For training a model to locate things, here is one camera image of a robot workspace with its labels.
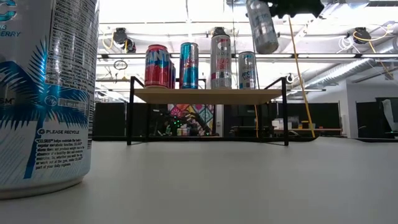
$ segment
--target black metal frame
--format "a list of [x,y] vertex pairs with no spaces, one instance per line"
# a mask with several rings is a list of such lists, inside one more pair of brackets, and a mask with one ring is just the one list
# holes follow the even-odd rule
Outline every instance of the black metal frame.
[[[258,107],[258,114],[261,114],[258,117],[258,126],[259,126],[259,137],[258,138],[247,138],[247,137],[159,137],[159,136],[149,136],[149,125],[150,125],[150,106],[148,104],[147,109],[147,131],[145,137],[133,137],[132,136],[132,127],[133,127],[133,117],[134,117],[134,84],[138,82],[141,86],[144,84],[138,80],[136,77],[131,77],[130,79],[130,103],[127,113],[127,145],[130,146],[132,141],[247,141],[247,142],[276,142],[276,141],[283,141],[285,146],[289,145],[289,130],[287,129],[287,95],[286,95],[286,78],[281,77],[278,80],[271,83],[269,86],[265,87],[269,89],[270,87],[274,86],[276,83],[282,83],[282,104],[283,104],[283,119],[284,119],[284,133],[282,138],[264,138],[263,137],[263,125],[262,125],[262,107],[261,105],[257,105]],[[213,115],[213,133],[215,133],[215,124],[216,124],[216,105],[214,106],[214,115]],[[295,139],[295,141],[312,141],[313,138],[302,138],[302,139]]]

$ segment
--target palm tree graphic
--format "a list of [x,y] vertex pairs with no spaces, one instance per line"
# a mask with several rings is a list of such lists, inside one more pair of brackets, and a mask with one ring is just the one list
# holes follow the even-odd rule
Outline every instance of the palm tree graphic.
[[[64,123],[68,128],[88,127],[90,96],[82,90],[46,84],[47,55],[46,38],[36,46],[27,71],[12,61],[0,63],[0,90],[6,90],[6,93],[16,96],[13,104],[0,104],[0,128],[16,130],[27,126],[31,121],[37,121],[35,140],[30,150],[24,179],[32,177],[37,140],[44,134],[43,126],[46,120]],[[60,100],[82,102],[86,108],[61,105]]]

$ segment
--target soda can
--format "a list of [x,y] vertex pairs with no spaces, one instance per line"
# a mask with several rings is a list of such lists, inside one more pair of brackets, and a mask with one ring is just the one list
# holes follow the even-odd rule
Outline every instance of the soda can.
[[278,48],[278,38],[269,11],[268,3],[247,0],[246,9],[251,26],[254,45],[260,54],[271,54]]
[[199,87],[199,49],[196,43],[183,43],[180,49],[180,88]]
[[226,34],[211,38],[211,88],[231,89],[231,39]]
[[256,55],[254,52],[239,54],[239,89],[256,89]]
[[90,170],[98,2],[0,0],[0,199]]
[[171,61],[167,47],[150,45],[146,52],[145,88],[168,88]]
[[175,67],[174,63],[171,62],[170,66],[170,76],[169,76],[169,88],[174,89],[175,88]]

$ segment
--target white table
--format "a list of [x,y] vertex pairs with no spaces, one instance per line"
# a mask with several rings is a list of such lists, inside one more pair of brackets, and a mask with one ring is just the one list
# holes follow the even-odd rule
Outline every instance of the white table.
[[398,144],[96,142],[82,184],[0,202],[0,223],[398,223]]

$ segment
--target wall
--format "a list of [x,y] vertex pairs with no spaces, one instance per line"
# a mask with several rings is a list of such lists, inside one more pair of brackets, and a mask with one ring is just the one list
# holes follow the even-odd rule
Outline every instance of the wall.
[[347,85],[346,81],[340,81],[337,86],[326,86],[326,91],[310,92],[307,95],[308,103],[339,103],[341,127],[343,128],[343,135],[350,134],[349,125],[349,110],[347,100]]
[[347,83],[350,136],[358,137],[356,103],[375,102],[377,97],[398,97],[397,80],[385,80],[383,76],[361,83]]

